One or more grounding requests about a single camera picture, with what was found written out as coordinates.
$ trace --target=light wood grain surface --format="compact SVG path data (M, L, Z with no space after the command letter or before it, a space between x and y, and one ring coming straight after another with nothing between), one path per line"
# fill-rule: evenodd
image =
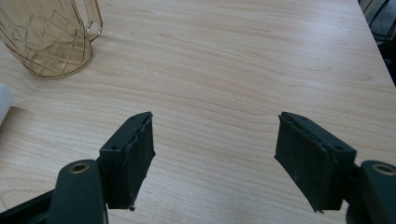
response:
M356 0L102 0L81 72L46 80L0 47L17 99L0 127L0 211L96 159L152 111L157 156L110 223L345 223L312 211L273 159L278 117L309 117L364 160L396 162L396 90Z

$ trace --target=glass mug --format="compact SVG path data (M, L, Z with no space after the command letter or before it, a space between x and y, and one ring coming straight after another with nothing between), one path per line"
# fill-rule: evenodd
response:
M91 60L103 27L97 1L84 2L85 27L74 0L0 0L0 38L33 74L71 75Z

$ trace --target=dark floor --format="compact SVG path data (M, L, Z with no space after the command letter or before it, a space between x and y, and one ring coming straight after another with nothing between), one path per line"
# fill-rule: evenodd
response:
M371 13L366 18L368 24L372 24L370 29L373 33L373 37L375 38L376 43L382 44L384 37L389 33L389 29L391 25L396 20L396 0L389 0L388 4L384 7L384 9L378 14L375 20L373 17L375 13L380 9L381 5L385 2L385 0L378 0L375 7L371 11ZM396 29L390 34L393 36L393 39L396 38ZM392 77L393 83L396 86L396 57L391 56L389 59L384 59L385 64L389 70L389 73Z

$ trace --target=wood grain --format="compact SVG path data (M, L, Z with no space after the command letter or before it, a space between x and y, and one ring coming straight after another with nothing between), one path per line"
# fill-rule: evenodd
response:
M157 156L136 211L110 223L345 223L315 214L273 159L277 115L311 118L364 160L396 161L396 90L356 0L99 1L78 74L31 76L0 47L17 99L0 127L0 211L95 159L152 111Z

